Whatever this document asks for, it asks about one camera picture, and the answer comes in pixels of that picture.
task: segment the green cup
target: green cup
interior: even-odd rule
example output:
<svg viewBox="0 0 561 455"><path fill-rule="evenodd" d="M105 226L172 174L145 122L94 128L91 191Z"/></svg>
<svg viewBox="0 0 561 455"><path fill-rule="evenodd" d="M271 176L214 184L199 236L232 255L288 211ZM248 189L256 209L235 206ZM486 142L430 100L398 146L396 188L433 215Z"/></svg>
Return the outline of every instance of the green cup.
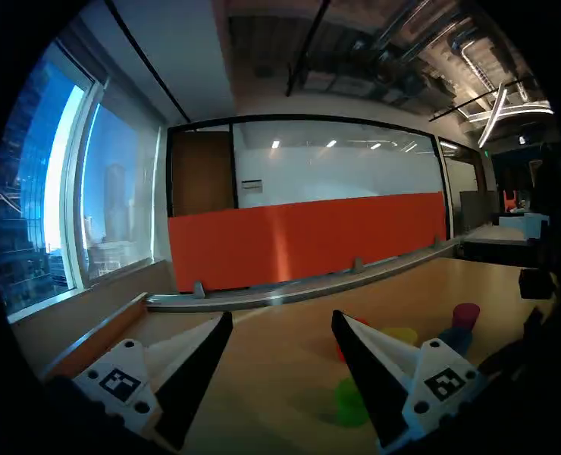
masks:
<svg viewBox="0 0 561 455"><path fill-rule="evenodd" d="M358 427L369 420L359 389L352 377L342 379L335 389L337 422L345 427Z"/></svg>

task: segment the red cup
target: red cup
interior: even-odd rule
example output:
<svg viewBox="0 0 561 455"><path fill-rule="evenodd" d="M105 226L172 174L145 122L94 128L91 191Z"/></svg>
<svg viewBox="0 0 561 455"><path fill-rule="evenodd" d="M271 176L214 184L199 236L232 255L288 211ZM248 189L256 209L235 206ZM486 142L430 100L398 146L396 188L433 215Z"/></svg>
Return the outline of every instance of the red cup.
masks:
<svg viewBox="0 0 561 455"><path fill-rule="evenodd" d="M478 319L481 308L474 303L460 303L453 309L451 327L472 330Z"/></svg>

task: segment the desk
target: desk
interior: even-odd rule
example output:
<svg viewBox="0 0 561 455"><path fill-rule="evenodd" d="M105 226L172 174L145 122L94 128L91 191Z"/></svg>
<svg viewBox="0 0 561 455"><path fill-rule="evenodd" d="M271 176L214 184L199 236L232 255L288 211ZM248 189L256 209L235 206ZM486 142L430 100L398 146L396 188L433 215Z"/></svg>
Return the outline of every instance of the desk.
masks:
<svg viewBox="0 0 561 455"><path fill-rule="evenodd" d="M368 286L284 306L235 312L234 331L186 437L182 453L369 453L370 422L334 421L334 389L349 375L337 359L331 313L340 309L375 328L411 327L419 341L450 326L453 307L481 307L468 358L479 363L522 336L537 305L523 300L518 267L434 259ZM144 344L164 340L219 313L150 313L128 330Z"/></svg>

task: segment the skyscraper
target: skyscraper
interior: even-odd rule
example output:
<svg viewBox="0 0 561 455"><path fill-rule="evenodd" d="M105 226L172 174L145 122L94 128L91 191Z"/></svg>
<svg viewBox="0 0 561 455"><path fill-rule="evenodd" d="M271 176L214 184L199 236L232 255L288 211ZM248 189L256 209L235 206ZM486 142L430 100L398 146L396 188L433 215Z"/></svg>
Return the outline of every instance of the skyscraper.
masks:
<svg viewBox="0 0 561 455"><path fill-rule="evenodd" d="M62 292L45 245L44 186L59 118L74 84L39 61L21 90L0 144L0 292L8 313Z"/></svg>
<svg viewBox="0 0 561 455"><path fill-rule="evenodd" d="M129 209L125 200L125 170L119 164L109 165L104 176L105 241L128 239Z"/></svg>

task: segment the window sill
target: window sill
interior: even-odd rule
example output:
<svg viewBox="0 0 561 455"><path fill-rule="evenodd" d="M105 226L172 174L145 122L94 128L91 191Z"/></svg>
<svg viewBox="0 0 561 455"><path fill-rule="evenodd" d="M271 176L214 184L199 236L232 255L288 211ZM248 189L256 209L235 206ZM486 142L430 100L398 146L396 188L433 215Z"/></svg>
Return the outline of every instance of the window sill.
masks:
<svg viewBox="0 0 561 455"><path fill-rule="evenodd" d="M93 292L93 290L96 289L101 289L101 287L105 287L107 284L110 284L112 281L118 278L131 275L136 271L140 271L143 270L144 268L148 268L149 266L154 265L160 261L161 260L159 259L152 260L150 258L146 258L138 262L134 262L133 264L127 265L126 267L119 268L118 270L115 271L111 271L110 273L99 277L96 281L92 281L92 286L87 289L72 289L60 293L54 297L48 298L47 300L43 300L42 302L38 302L32 306L28 306L27 308L21 309L20 311L7 316L7 320L9 324L13 325L16 322L23 321L24 319L29 318L30 316L46 308L49 308L50 306L55 305L56 303L61 303L75 296Z"/></svg>

